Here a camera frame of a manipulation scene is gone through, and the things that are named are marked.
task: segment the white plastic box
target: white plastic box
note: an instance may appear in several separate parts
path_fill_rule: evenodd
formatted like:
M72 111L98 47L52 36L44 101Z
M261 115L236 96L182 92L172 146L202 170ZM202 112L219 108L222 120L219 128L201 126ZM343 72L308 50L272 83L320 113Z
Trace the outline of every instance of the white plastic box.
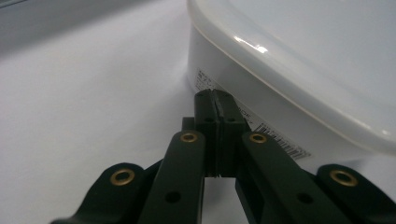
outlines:
M190 0L189 80L303 167L396 155L396 2Z

